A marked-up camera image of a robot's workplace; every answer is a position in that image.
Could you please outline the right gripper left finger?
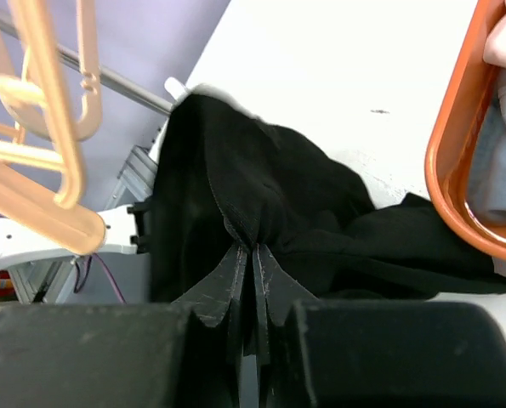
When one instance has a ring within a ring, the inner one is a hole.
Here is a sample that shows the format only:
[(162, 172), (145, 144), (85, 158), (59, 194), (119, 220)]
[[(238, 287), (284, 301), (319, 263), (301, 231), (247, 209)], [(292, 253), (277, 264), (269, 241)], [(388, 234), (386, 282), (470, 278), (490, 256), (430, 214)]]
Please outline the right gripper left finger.
[(219, 264), (174, 304), (190, 310), (176, 407), (237, 407), (243, 352), (247, 254), (231, 246)]

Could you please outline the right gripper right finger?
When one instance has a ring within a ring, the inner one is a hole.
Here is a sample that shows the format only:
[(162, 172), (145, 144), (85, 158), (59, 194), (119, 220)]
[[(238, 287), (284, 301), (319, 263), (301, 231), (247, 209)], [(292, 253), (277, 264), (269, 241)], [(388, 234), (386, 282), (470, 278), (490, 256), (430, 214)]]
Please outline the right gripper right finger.
[(255, 354), (261, 407), (313, 407), (307, 325), (297, 301), (318, 299), (283, 270), (266, 245), (253, 250)]

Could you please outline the black skirt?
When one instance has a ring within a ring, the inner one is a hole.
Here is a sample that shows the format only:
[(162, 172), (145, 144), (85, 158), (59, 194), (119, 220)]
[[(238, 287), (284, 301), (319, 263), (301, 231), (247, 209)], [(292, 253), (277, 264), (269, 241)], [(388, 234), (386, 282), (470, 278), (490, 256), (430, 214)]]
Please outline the black skirt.
[(232, 244), (266, 245), (319, 298), (506, 293), (492, 259), (408, 194), (376, 208), (361, 177), (302, 134), (192, 93), (169, 117), (151, 197), (149, 299), (170, 302)]

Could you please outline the wooden hanger for denim skirt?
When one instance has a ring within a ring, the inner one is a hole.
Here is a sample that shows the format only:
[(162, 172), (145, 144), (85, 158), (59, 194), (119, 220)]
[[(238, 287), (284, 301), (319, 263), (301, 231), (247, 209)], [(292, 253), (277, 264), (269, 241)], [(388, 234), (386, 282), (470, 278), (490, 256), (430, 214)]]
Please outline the wooden hanger for denim skirt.
[(105, 238), (105, 222), (98, 213), (80, 205), (63, 208), (51, 190), (9, 167), (18, 163), (69, 176), (78, 181), (80, 173), (67, 169), (63, 158), (54, 150), (24, 143), (25, 129), (0, 123), (0, 213), (40, 235), (71, 250), (97, 248)]

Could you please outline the blue denim skirt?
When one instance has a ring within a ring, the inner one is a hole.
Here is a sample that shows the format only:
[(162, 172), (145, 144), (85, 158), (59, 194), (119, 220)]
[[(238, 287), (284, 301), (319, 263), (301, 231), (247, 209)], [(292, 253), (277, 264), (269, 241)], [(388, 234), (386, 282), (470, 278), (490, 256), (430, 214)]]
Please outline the blue denim skirt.
[(506, 70), (500, 71), (475, 145), (467, 202), (478, 219), (506, 225)]

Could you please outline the wooden hanger for white skirt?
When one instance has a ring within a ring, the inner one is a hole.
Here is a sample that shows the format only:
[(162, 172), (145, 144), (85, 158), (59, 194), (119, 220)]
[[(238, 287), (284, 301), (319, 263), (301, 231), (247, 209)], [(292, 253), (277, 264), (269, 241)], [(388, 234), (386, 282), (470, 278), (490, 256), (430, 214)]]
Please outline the wooden hanger for white skirt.
[(54, 25), (44, 1), (12, 1), (12, 17), (24, 49), (21, 75), (0, 33), (0, 100), (14, 127), (0, 124), (0, 160), (61, 173), (55, 202), (63, 208), (81, 199), (85, 181), (79, 144), (92, 137), (102, 121), (100, 68), (92, 1), (77, 2), (77, 45), (82, 74), (82, 114), (75, 118), (60, 68)]

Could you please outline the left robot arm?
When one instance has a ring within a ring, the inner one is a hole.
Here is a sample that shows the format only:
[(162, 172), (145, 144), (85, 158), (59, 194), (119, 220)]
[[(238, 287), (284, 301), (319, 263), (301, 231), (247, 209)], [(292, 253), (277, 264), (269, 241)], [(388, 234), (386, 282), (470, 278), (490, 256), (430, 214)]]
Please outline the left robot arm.
[(105, 238), (99, 247), (81, 252), (67, 249), (15, 221), (0, 218), (0, 270), (71, 255), (97, 252), (131, 255), (148, 251), (151, 212), (147, 201), (104, 210), (99, 215), (105, 222)]

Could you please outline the orange plastic basket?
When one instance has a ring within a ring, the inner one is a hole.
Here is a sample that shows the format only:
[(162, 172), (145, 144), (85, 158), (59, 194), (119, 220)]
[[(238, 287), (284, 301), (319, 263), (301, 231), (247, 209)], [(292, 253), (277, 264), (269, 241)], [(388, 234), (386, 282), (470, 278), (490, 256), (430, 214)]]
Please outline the orange plastic basket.
[(506, 227), (487, 227), (466, 202), (470, 164), (498, 68), (483, 61), (487, 34), (506, 12), (503, 1), (480, 0), (463, 40), (425, 156), (430, 199), (445, 223), (471, 246), (506, 260)]

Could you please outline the white metal clothes rack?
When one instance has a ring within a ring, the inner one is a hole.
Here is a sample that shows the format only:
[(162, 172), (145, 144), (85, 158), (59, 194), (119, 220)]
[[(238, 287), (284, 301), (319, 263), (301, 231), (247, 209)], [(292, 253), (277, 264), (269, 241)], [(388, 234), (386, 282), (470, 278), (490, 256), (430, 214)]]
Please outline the white metal clothes rack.
[[(1, 8), (0, 31), (16, 39), (20, 38), (10, 14)], [(73, 70), (79, 71), (79, 58), (77, 52), (61, 45), (58, 45), (58, 50), (60, 53), (60, 61)], [(100, 67), (100, 81), (103, 86), (110, 90), (158, 114), (168, 116), (173, 109), (172, 102), (142, 88), (140, 85), (104, 65)]]

